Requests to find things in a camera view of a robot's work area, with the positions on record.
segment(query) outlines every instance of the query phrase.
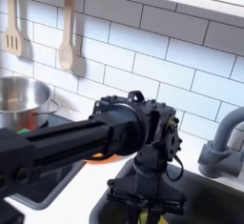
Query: gray faucet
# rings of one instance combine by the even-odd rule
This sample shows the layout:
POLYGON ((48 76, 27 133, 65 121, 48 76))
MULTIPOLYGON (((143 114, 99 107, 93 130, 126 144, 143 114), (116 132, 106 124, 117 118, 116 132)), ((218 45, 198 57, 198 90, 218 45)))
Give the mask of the gray faucet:
POLYGON ((199 156, 199 170, 209 178, 218 178, 222 173, 238 177, 243 165, 243 153, 238 156, 227 144, 234 127, 244 121, 244 107, 227 114, 218 126, 214 140, 202 148, 199 156))

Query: yellow object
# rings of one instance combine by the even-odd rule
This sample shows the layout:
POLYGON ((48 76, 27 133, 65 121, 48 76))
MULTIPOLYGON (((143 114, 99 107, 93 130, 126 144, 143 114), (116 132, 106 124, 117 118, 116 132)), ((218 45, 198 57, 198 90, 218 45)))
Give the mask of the yellow object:
MULTIPOLYGON (((148 219, 148 213, 141 213, 140 219, 138 220, 138 224, 146 224, 148 219)), ((168 224, 168 222, 161 216, 158 224, 168 224)))

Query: wooden spoon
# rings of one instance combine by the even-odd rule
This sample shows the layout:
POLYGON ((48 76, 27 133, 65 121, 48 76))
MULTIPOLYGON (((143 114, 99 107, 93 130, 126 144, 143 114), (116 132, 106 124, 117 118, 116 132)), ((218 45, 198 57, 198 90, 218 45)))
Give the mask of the wooden spoon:
POLYGON ((65 0, 63 42, 59 47, 59 62, 64 71, 70 71, 75 62, 72 45, 73 17, 75 0, 65 0))
POLYGON ((16 0, 8 0, 8 26, 4 31, 4 50, 20 56, 23 37, 17 26, 16 0))

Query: countertop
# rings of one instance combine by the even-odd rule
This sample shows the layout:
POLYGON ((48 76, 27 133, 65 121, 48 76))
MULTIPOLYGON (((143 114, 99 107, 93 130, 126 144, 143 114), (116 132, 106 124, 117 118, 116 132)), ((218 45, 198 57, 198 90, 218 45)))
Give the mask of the countertop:
MULTIPOLYGON (((73 121, 87 118, 85 114, 67 108, 61 108, 58 114, 73 121)), ((195 138, 193 141, 193 138, 184 132, 180 132, 180 136, 183 145, 178 156, 186 170, 200 174, 197 169, 197 159, 204 140, 195 138)), ((34 211, 12 199, 7 198, 7 200, 26 216, 25 224, 89 224, 92 208, 107 190, 107 181, 114 178, 131 157, 132 155, 109 164, 87 164, 44 211, 34 211)), ((244 192, 244 168, 238 178, 223 176, 215 181, 244 192)))

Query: black robotic arm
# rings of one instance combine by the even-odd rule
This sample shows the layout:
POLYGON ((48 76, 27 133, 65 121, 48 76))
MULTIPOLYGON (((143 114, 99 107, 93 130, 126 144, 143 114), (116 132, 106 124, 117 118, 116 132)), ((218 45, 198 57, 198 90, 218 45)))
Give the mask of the black robotic arm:
MULTIPOLYGON (((103 154, 95 158, 101 160, 138 152, 136 175, 109 181, 112 191, 108 196, 128 203, 134 220, 140 208, 157 210, 158 216, 183 214, 185 197, 161 180, 167 162, 180 149, 174 116, 175 110, 164 103, 146 101, 141 92, 130 92, 128 98, 107 96, 97 101, 87 121, 22 134, 0 130, 0 224, 21 220, 21 214, 4 202, 4 197, 22 191, 45 173, 93 159, 96 153, 103 154)), ((157 223, 157 218, 153 219, 148 223, 157 223)))

